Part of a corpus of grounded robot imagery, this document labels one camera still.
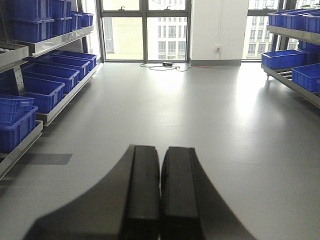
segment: glass window pane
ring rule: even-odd
[[[177,26],[169,26],[168,37],[169,38],[176,38],[177,37],[176,30],[177,30]]]
[[[103,0],[103,10],[105,11],[118,11],[124,7],[125,11],[139,11],[139,0]]]
[[[159,27],[163,32],[161,37],[159,37]],[[185,60],[187,39],[184,35],[187,32],[184,31],[187,31],[186,22],[159,22],[157,17],[148,17],[147,60]]]
[[[249,9],[277,9],[279,0],[249,0]]]
[[[107,60],[144,59],[142,18],[104,17],[103,29]]]
[[[247,17],[242,59],[259,60],[259,53],[269,52],[271,49],[273,34],[267,30],[267,19],[267,16]]]
[[[149,10],[185,10],[186,0],[148,0]]]

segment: window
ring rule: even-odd
[[[254,54],[256,52],[256,44],[255,43],[250,43],[249,44],[249,49],[248,49],[248,54]]]
[[[179,43],[178,43],[178,52],[179,53],[185,53],[186,52],[186,42],[185,41],[179,41]]]
[[[168,53],[176,53],[176,42],[175,41],[168,41]]]
[[[253,26],[257,25],[257,17],[256,16],[252,17],[252,25]]]
[[[178,27],[178,38],[182,38],[182,26]]]
[[[254,9],[259,9],[259,1],[260,0],[255,0],[254,1]]]
[[[166,53],[166,42],[165,41],[159,41],[158,52],[159,52],[159,54]]]
[[[265,17],[264,17],[264,16],[261,16],[261,17],[260,17],[259,26],[263,26],[263,25],[265,25]]]
[[[176,26],[169,26],[168,27],[168,37],[169,38],[176,38],[177,37],[177,33],[176,33]]]
[[[187,37],[187,26],[183,26],[183,37]]]
[[[296,42],[290,42],[288,45],[288,49],[297,49],[297,43]]]
[[[104,39],[105,39],[105,51],[106,53],[114,52],[114,34],[113,34],[113,25],[112,18],[105,17],[104,18]]]
[[[270,32],[267,30],[265,32],[264,41],[269,41],[269,38],[270,38]]]
[[[265,9],[267,6],[268,0],[262,0],[262,8]]]
[[[266,44],[260,42],[258,47],[258,54],[264,53],[265,51],[266,51]]]
[[[264,32],[263,30],[258,30],[258,36],[256,38],[257,41],[261,41],[263,32]]]
[[[251,30],[251,32],[250,32],[250,41],[254,41],[255,40],[255,35],[256,35],[256,30]]]

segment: metal shelving rack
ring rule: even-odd
[[[285,37],[320,45],[320,33],[308,32],[308,31],[278,27],[278,26],[271,26],[271,25],[267,26],[267,30],[269,30],[270,33],[273,33],[276,35],[282,35]],[[292,78],[291,68],[270,69],[263,64],[261,65],[261,67],[266,72],[268,77],[269,76],[273,77],[274,79],[278,80],[282,84],[286,85],[288,88],[297,92],[299,95],[301,95],[303,98],[308,100],[313,105],[320,108],[319,96],[317,96],[315,93],[310,92],[305,88],[301,87],[300,85],[291,81],[291,78]]]
[[[1,26],[6,28],[6,24],[9,24],[8,20],[3,16],[4,13],[4,1],[0,0],[0,15]],[[0,54],[0,73],[12,69],[16,78],[16,85],[19,94],[25,92],[22,73],[20,65],[26,63],[23,58],[26,57],[38,57],[52,50],[60,48],[73,41],[81,39],[93,31],[93,26],[81,28],[70,33],[56,36],[41,42],[31,43],[23,41],[14,41],[13,43],[0,42],[0,47],[11,49],[9,52]],[[48,126],[56,116],[66,107],[66,105],[74,98],[74,96],[90,81],[93,74],[97,71],[97,66],[91,70],[84,79],[82,79],[70,93],[64,96],[62,101],[48,114],[37,113],[36,114],[36,127],[31,133],[9,154],[0,153],[0,180],[7,174],[7,172],[16,164],[16,162],[25,154],[25,152],[36,142],[41,136],[41,132],[44,126]]]

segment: building outside window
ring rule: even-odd
[[[179,43],[178,43],[178,52],[179,53],[185,53],[186,52],[186,42],[185,41],[179,41]]]
[[[175,41],[168,42],[168,53],[169,54],[176,53],[176,42]]]
[[[158,43],[159,48],[159,54],[165,54],[166,53],[166,42],[165,41],[159,41]]]
[[[254,54],[256,53],[256,44],[255,43],[250,43],[249,44],[249,49],[248,49],[248,54]]]
[[[176,30],[177,30],[176,26],[169,26],[169,28],[168,28],[168,37],[169,38],[176,38],[177,37]]]
[[[261,41],[262,40],[262,34],[263,34],[263,30],[258,30],[258,35],[257,35],[257,37],[256,37],[256,40],[257,41]]]
[[[254,41],[256,36],[256,30],[251,30],[250,32],[250,41]]]
[[[183,26],[183,37],[187,37],[187,26]]]
[[[266,51],[266,44],[263,42],[259,43],[258,54],[264,53]]]

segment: white wall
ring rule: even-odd
[[[248,5],[249,0],[192,0],[191,60],[242,59]]]

